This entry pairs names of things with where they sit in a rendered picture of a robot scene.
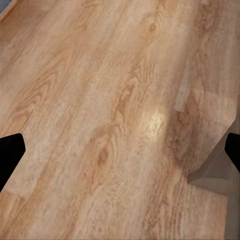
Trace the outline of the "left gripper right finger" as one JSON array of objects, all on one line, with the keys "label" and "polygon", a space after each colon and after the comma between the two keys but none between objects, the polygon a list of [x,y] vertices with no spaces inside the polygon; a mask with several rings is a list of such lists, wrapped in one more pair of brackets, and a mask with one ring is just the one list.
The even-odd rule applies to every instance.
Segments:
[{"label": "left gripper right finger", "polygon": [[229,133],[224,150],[237,170],[240,172],[240,135]]}]

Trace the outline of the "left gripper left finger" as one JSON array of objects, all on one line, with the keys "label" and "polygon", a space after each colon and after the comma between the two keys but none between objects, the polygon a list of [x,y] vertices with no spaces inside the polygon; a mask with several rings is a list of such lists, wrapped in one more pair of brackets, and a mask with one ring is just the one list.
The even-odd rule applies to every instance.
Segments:
[{"label": "left gripper left finger", "polygon": [[0,138],[0,192],[26,151],[21,133]]}]

